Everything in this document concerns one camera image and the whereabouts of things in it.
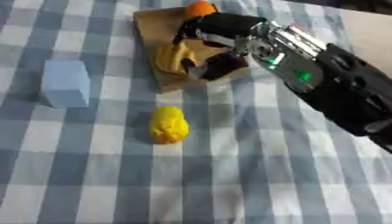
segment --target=blue cube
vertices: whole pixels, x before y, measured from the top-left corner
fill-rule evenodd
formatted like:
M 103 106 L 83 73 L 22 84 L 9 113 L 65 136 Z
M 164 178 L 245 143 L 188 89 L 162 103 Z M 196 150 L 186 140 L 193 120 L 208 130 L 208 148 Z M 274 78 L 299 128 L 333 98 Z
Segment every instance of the blue cube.
M 41 91 L 54 108 L 88 107 L 90 78 L 83 62 L 48 60 L 45 63 Z

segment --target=orange fruit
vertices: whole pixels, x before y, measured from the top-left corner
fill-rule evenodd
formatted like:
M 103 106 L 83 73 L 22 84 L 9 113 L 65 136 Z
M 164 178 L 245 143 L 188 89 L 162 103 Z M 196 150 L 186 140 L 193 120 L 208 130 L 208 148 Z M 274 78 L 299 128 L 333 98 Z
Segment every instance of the orange fruit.
M 203 17 L 205 15 L 216 12 L 216 9 L 213 4 L 208 1 L 197 1 L 195 3 L 191 3 L 186 7 L 186 15 L 189 18 L 194 17 Z

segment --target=table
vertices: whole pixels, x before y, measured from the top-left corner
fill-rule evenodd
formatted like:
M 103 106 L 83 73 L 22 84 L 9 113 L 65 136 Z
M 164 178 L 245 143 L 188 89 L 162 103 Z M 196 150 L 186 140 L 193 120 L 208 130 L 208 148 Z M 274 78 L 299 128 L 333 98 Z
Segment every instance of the table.
M 358 38 L 344 29 L 345 11 L 214 2 L 295 21 L 347 49 Z M 392 222 L 391 156 L 326 121 L 255 64 L 241 79 L 156 94 L 129 16 L 188 3 L 0 2 L 0 223 Z M 364 46 L 354 45 L 360 54 Z M 49 59 L 85 62 L 89 108 L 40 102 Z M 184 142 L 151 144 L 146 123 L 163 104 L 184 110 Z

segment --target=yellow object on board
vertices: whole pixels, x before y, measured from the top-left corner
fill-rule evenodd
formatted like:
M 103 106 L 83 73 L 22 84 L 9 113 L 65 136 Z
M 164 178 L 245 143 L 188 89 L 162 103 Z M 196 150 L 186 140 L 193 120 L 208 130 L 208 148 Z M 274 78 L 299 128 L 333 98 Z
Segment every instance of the yellow object on board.
M 181 41 L 178 45 L 170 43 L 160 46 L 157 49 L 154 61 L 157 68 L 162 71 L 186 75 L 186 71 L 181 66 L 181 60 L 184 58 L 195 61 L 195 54 L 186 46 L 184 41 Z
M 181 109 L 161 106 L 152 114 L 150 133 L 157 144 L 173 144 L 184 140 L 189 133 L 189 124 Z

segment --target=wooden cutting board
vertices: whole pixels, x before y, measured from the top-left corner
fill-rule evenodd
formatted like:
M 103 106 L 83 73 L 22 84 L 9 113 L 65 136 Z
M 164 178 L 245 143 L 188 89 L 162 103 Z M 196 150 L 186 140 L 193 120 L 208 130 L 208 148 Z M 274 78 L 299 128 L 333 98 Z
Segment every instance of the wooden cutting board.
M 145 49 L 149 55 L 154 75 L 161 92 L 168 92 L 183 88 L 186 85 L 206 83 L 205 80 L 194 80 L 187 76 L 180 76 L 159 70 L 154 63 L 154 55 L 161 45 L 169 44 L 177 34 L 182 22 L 186 19 L 185 8 L 170 8 L 163 10 L 142 10 L 134 13 L 136 27 L 140 32 Z M 227 51 L 224 48 L 215 48 L 203 45 L 199 39 L 186 39 L 186 45 L 195 51 L 196 63 L 200 65 L 207 58 Z

